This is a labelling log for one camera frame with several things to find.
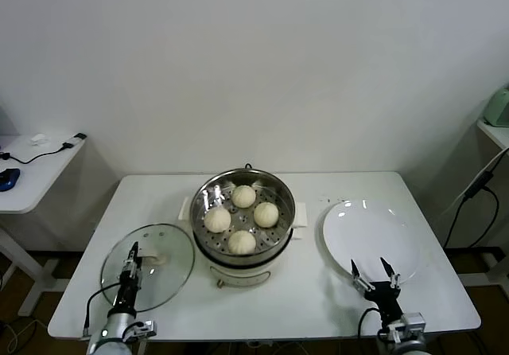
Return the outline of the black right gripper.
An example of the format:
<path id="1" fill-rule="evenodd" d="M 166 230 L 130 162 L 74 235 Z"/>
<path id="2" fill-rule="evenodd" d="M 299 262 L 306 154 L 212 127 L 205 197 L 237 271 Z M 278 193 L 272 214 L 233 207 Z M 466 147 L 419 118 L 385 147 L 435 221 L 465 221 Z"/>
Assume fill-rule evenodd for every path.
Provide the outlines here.
<path id="1" fill-rule="evenodd" d="M 401 289 L 399 285 L 400 274 L 383 258 L 380 258 L 383 269 L 389 280 L 385 283 L 369 283 L 364 279 L 356 263 L 351 259 L 352 284 L 358 291 L 365 291 L 364 298 L 374 302 L 379 309 L 382 320 L 399 320 L 401 318 L 401 307 L 398 304 L 398 297 Z"/>

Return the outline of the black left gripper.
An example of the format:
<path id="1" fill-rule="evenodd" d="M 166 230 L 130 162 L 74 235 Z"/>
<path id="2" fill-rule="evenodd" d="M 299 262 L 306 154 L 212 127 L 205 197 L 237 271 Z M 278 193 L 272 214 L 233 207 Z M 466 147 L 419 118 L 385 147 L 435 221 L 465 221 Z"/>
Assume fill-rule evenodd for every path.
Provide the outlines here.
<path id="1" fill-rule="evenodd" d="M 142 258 L 138 254 L 139 244 L 137 241 L 133 245 L 133 251 L 129 252 L 124 261 L 119 277 L 120 285 L 114 303 L 116 311 L 135 311 L 136 297 L 142 278 Z"/>

